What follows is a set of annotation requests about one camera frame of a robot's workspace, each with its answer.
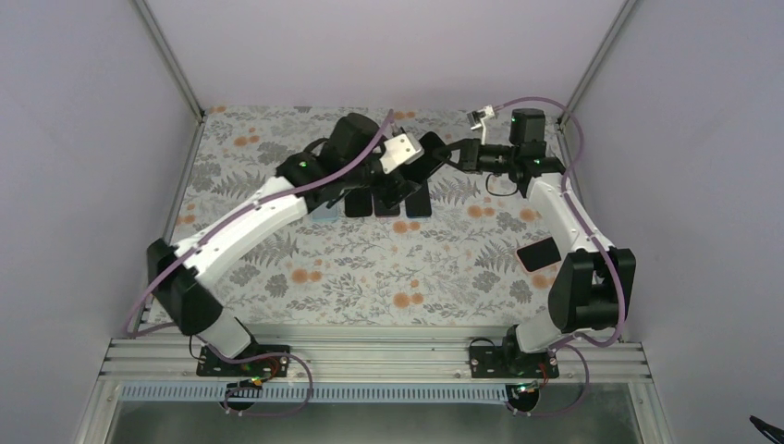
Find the aluminium corner post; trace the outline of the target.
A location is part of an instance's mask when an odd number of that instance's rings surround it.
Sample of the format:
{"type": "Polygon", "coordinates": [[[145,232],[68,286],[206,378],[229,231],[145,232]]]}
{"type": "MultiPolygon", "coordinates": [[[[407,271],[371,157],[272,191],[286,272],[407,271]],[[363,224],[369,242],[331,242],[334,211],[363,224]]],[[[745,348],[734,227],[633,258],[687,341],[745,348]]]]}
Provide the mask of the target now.
{"type": "Polygon", "coordinates": [[[187,78],[184,69],[179,63],[175,52],[165,37],[163,27],[156,18],[149,2],[145,0],[132,0],[131,4],[133,4],[136,8],[141,18],[142,24],[150,34],[153,45],[158,51],[160,57],[162,57],[165,68],[171,75],[181,97],[188,106],[188,109],[197,122],[203,122],[204,109],[199,103],[199,100],[187,78]]]}
{"type": "Polygon", "coordinates": [[[585,71],[582,73],[576,87],[573,89],[566,104],[567,110],[563,111],[557,120],[558,130],[561,133],[565,131],[566,126],[570,122],[567,112],[573,112],[577,109],[588,88],[593,83],[595,76],[598,74],[598,71],[604,65],[606,58],[615,46],[621,32],[626,28],[627,22],[631,19],[638,4],[638,0],[625,0],[621,3],[619,10],[607,28],[604,37],[594,51],[594,54],[585,71]]]}

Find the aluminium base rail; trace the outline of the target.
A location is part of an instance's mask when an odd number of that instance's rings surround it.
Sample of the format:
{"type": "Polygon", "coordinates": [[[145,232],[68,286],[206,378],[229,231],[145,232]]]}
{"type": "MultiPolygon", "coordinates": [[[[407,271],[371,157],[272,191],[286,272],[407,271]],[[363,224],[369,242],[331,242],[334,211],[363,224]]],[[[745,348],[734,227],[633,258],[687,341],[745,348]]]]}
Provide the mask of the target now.
{"type": "MultiPolygon", "coordinates": [[[[504,327],[379,327],[252,325],[258,341],[288,345],[303,364],[292,364],[288,381],[312,372],[319,383],[465,383],[470,380],[468,345],[475,337],[500,340],[504,327]]],[[[596,348],[575,342],[557,353],[559,383],[650,383],[639,343],[596,348]]],[[[188,340],[175,332],[140,339],[112,339],[99,371],[102,380],[196,379],[188,340]]]]}

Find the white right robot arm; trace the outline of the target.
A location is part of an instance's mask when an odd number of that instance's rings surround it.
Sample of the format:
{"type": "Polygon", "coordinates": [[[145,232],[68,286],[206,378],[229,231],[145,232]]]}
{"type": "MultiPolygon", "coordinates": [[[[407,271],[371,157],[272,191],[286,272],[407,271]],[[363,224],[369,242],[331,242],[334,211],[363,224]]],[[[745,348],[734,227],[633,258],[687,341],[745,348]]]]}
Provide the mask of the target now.
{"type": "Polygon", "coordinates": [[[503,145],[488,144],[484,137],[462,139],[435,149],[434,156],[465,173],[508,176],[541,215],[557,249],[561,266],[545,313],[518,324],[516,342],[500,353],[508,374],[524,376],[534,368],[537,352],[576,338],[597,347],[619,339],[636,259],[601,233],[577,199],[563,163],[548,155],[543,110],[512,110],[508,140],[503,145]]]}

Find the phone in peach case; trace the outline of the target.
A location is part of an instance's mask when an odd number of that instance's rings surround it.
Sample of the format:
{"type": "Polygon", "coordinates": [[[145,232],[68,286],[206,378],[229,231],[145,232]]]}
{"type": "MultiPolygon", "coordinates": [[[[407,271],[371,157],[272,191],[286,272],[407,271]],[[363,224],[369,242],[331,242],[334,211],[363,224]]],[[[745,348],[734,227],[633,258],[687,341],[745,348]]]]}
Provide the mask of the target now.
{"type": "Polygon", "coordinates": [[[552,237],[536,241],[515,252],[523,269],[533,273],[561,261],[557,244],[552,237]]]}

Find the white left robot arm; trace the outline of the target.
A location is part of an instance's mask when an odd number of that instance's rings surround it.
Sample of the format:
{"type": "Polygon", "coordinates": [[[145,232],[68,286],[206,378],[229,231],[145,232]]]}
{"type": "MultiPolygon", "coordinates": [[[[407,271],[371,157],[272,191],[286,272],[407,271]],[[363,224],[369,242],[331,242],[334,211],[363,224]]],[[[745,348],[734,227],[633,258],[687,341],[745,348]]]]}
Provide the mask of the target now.
{"type": "Polygon", "coordinates": [[[154,241],[147,249],[147,289],[185,336],[206,343],[236,375],[252,370],[257,349],[249,330],[216,299],[211,288],[250,250],[290,223],[321,206],[333,206],[350,191],[378,193],[387,206],[402,202],[420,182],[405,175],[420,160],[421,143],[402,129],[386,130],[357,113],[341,117],[329,136],[287,157],[275,174],[243,203],[197,233],[170,244],[154,241]]]}

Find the black phone case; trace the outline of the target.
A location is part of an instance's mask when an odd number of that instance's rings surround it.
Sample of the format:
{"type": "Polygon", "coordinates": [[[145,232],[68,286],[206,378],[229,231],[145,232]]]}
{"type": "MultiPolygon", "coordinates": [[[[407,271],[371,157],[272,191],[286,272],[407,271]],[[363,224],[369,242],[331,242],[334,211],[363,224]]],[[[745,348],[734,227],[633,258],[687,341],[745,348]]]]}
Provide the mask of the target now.
{"type": "Polygon", "coordinates": [[[344,199],[344,213],[348,218],[368,217],[374,214],[374,201],[369,189],[350,191],[344,199]]]}

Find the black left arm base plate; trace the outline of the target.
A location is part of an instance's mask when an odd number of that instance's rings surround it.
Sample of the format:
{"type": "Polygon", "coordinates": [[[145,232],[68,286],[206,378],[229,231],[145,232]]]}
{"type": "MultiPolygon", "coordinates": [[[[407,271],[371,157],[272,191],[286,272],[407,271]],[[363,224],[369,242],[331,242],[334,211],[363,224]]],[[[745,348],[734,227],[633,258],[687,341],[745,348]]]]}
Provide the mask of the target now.
{"type": "Polygon", "coordinates": [[[287,356],[272,356],[255,359],[244,364],[231,364],[220,359],[207,346],[203,346],[198,357],[196,375],[201,377],[261,378],[286,377],[290,359],[287,356]]]}

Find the black phone without case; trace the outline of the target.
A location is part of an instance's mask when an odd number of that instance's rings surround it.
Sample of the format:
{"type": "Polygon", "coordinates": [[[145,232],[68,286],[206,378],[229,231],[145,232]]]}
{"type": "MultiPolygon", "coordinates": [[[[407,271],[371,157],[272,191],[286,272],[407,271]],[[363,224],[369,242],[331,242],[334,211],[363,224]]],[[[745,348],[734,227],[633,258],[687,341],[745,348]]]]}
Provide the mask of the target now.
{"type": "Polygon", "coordinates": [[[434,156],[434,152],[447,144],[433,131],[426,132],[419,143],[423,148],[423,155],[411,164],[399,168],[404,179],[422,185],[443,165],[443,162],[434,156]]]}

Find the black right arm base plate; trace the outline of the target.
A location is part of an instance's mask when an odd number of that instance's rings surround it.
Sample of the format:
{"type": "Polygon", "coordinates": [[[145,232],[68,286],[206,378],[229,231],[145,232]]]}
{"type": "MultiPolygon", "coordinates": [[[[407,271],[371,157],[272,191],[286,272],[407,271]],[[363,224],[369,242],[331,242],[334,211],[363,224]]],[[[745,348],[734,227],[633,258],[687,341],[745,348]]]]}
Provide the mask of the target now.
{"type": "Polygon", "coordinates": [[[504,348],[481,342],[468,348],[472,378],[559,378],[557,360],[546,352],[524,353],[515,346],[504,348]]]}

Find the light blue case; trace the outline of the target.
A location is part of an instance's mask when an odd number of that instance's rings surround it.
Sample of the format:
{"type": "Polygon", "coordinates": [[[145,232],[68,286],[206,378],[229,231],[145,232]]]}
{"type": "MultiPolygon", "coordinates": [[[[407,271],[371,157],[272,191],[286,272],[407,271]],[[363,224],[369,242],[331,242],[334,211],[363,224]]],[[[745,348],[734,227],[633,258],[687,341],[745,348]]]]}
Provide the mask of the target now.
{"type": "Polygon", "coordinates": [[[318,223],[334,222],[340,217],[340,209],[337,204],[332,206],[322,205],[314,209],[310,214],[312,221],[318,223]]]}

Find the aluminium left corner post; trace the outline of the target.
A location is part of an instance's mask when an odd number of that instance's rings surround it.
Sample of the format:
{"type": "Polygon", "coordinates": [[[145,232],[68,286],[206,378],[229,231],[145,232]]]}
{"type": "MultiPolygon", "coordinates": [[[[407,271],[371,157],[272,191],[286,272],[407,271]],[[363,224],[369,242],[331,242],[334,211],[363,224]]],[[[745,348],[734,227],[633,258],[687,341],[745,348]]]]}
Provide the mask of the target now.
{"type": "Polygon", "coordinates": [[[179,63],[175,52],[165,37],[163,27],[156,18],[149,2],[145,0],[132,0],[131,4],[133,4],[136,8],[141,18],[142,24],[150,34],[153,45],[158,51],[160,57],[162,57],[165,68],[171,75],[181,97],[188,106],[188,109],[197,122],[203,122],[204,109],[199,103],[199,100],[187,78],[184,69],[179,63]]]}

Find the aluminium right corner post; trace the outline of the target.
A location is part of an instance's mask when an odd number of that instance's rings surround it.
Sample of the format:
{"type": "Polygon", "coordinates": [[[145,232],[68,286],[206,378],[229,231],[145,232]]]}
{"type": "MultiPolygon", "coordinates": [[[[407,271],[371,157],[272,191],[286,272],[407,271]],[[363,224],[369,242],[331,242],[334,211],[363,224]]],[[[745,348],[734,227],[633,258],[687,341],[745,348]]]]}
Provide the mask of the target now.
{"type": "Polygon", "coordinates": [[[621,3],[619,10],[607,28],[604,37],[594,51],[594,54],[585,71],[582,73],[576,87],[573,89],[566,104],[567,110],[563,111],[557,120],[558,130],[561,133],[565,131],[566,126],[570,122],[567,112],[573,112],[577,109],[588,88],[593,83],[595,76],[598,74],[598,71],[604,65],[606,58],[615,46],[621,32],[626,28],[627,22],[631,19],[638,4],[638,0],[625,0],[621,3]]]}

